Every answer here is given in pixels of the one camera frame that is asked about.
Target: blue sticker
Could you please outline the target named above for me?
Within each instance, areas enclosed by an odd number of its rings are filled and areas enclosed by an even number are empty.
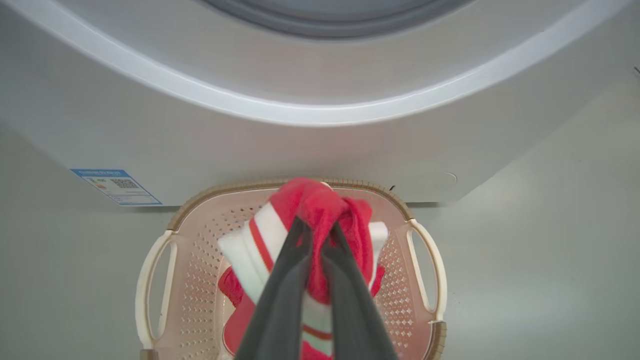
[[[94,168],[70,170],[119,205],[162,205],[162,202],[159,202],[124,170]]]

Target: plastic basket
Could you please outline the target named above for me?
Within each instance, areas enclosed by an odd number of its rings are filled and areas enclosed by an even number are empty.
[[[361,181],[320,179],[343,196],[365,199],[372,221],[384,221],[390,234],[380,254],[385,276],[376,305],[401,359],[440,359],[447,332],[443,314],[447,279],[442,258],[429,233],[400,199]],[[240,228],[286,180],[215,186],[187,201],[155,242],[142,266],[136,291],[136,325],[142,360],[231,359],[222,333],[234,311],[218,291],[218,276],[230,266],[218,238]],[[413,247],[422,238],[434,267],[436,299],[428,299]],[[171,249],[158,337],[151,331],[148,298],[156,263]]]

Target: clothing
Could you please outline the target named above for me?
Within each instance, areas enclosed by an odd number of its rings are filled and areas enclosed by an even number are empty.
[[[243,228],[219,241],[232,268],[220,277],[218,286],[237,308],[225,327],[225,344],[231,353],[239,346],[251,318],[248,312],[253,313],[296,216],[313,231],[312,265],[303,294],[302,338],[307,343],[303,358],[319,359],[312,350],[330,356],[333,348],[331,305],[320,250],[334,223],[340,224],[372,293],[380,288],[384,268],[376,263],[388,231],[381,222],[369,222],[371,208],[366,201],[342,198],[311,179],[292,180],[274,193]]]

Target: washing machine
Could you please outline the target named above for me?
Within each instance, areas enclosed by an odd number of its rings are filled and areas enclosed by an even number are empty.
[[[640,73],[638,8],[0,0],[0,122],[124,206],[294,176],[454,201]]]

